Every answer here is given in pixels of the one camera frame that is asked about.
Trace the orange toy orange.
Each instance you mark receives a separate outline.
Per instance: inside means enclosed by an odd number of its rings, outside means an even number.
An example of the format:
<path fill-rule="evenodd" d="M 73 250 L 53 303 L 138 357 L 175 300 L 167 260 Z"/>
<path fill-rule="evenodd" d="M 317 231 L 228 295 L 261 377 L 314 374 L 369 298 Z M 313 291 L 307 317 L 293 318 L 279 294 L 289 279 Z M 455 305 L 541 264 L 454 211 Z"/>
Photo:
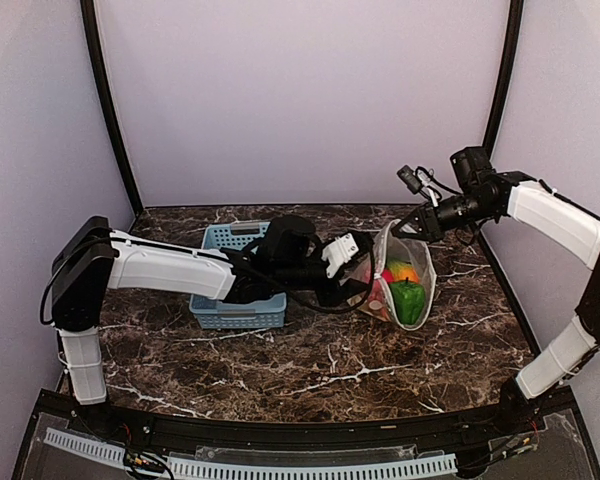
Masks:
<path fill-rule="evenodd" d="M 397 272 L 394 273 L 394 279 L 397 281 L 420 283 L 420 277 L 416 269 L 410 264 L 401 265 L 397 269 Z"/>

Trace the clear dotted zip bag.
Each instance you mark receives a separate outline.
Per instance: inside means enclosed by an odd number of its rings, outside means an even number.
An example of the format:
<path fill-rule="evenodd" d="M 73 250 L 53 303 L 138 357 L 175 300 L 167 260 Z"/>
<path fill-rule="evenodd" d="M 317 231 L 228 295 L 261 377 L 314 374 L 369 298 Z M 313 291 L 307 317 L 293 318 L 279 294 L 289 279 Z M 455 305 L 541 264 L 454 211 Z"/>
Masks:
<path fill-rule="evenodd" d="M 391 221 L 373 237 L 374 259 L 364 259 L 350 277 L 368 284 L 370 295 L 348 301 L 360 303 L 358 310 L 403 330 L 415 331 L 428 319 L 436 288 L 437 274 L 429 247 L 423 241 L 398 238 Z"/>

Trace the red toy apple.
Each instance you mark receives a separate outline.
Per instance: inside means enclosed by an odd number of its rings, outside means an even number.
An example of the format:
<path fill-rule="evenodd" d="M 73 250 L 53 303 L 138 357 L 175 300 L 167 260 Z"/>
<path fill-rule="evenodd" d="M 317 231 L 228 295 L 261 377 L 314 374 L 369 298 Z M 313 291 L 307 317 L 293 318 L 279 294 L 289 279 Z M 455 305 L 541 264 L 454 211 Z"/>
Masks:
<path fill-rule="evenodd" d="M 364 306 L 372 313 L 387 315 L 391 300 L 391 293 L 386 281 L 382 277 L 377 277 L 374 279 L 371 293 Z"/>

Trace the green toy bell pepper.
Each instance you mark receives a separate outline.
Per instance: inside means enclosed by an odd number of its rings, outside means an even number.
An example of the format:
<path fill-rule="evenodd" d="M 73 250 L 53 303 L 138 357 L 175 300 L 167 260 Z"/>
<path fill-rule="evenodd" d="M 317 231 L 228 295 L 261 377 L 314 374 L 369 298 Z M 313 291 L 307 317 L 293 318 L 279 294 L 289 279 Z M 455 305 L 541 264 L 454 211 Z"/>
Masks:
<path fill-rule="evenodd" d="M 415 325 L 426 301 L 424 287 L 408 280 L 389 284 L 395 312 L 402 325 Z"/>

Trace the blue perforated plastic basket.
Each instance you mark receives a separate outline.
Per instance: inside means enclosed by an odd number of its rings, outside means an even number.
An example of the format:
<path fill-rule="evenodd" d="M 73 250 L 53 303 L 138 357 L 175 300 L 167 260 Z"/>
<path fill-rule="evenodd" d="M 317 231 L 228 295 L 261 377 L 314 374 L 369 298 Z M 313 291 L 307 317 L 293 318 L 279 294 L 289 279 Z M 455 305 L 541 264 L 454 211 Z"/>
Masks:
<path fill-rule="evenodd" d="M 269 227 L 267 221 L 215 224 L 206 228 L 202 249 L 241 251 L 253 240 L 263 237 Z M 266 329 L 281 328 L 285 323 L 287 297 L 284 293 L 271 295 L 259 285 L 243 291 L 243 281 L 237 281 L 237 292 L 224 300 L 212 300 L 192 295 L 189 310 L 202 329 Z"/>

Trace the yellow toy banana bunch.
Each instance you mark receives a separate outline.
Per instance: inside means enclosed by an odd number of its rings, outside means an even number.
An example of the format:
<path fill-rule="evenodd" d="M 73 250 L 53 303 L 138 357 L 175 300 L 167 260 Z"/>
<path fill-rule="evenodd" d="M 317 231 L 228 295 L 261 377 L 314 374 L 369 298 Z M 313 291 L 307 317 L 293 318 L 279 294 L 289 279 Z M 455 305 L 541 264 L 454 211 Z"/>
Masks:
<path fill-rule="evenodd" d="M 388 258 L 386 260 L 386 269 L 389 270 L 394 279 L 405 277 L 407 270 L 410 267 L 408 262 L 396 258 Z"/>

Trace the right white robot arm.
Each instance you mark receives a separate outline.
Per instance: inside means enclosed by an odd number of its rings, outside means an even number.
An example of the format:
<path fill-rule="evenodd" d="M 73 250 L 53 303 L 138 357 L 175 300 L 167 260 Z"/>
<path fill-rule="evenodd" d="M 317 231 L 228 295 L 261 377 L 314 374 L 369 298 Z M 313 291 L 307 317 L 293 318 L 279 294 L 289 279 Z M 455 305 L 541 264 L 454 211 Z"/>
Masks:
<path fill-rule="evenodd" d="M 600 351 L 600 216 L 522 171 L 499 171 L 482 147 L 454 153 L 457 182 L 449 187 L 427 169 L 401 167 L 397 176 L 425 201 L 393 228 L 403 239 L 433 243 L 445 233 L 511 220 L 563 250 L 588 273 L 580 299 L 564 329 L 523 367 L 510 383 L 510 395 L 490 413 L 501 434 L 514 432 L 529 416 L 528 402 L 577 374 Z"/>

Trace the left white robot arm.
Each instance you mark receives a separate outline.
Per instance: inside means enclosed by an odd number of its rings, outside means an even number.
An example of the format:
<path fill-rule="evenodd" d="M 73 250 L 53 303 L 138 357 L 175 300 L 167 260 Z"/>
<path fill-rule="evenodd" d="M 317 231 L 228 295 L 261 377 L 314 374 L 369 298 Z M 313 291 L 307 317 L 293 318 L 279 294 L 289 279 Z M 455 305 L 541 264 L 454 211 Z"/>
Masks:
<path fill-rule="evenodd" d="M 214 248 L 148 240 L 89 218 L 56 256 L 39 303 L 39 321 L 60 339 L 81 417 L 100 436 L 121 427 L 110 406 L 98 325 L 107 291 L 145 289 L 197 295 L 211 301 L 249 304 L 284 294 L 316 312 L 351 312 L 347 300 L 363 303 L 372 280 L 348 279 L 362 257 L 373 259 L 367 232 L 349 230 L 328 240 L 298 215 L 269 221 L 210 226 L 222 238 Z"/>

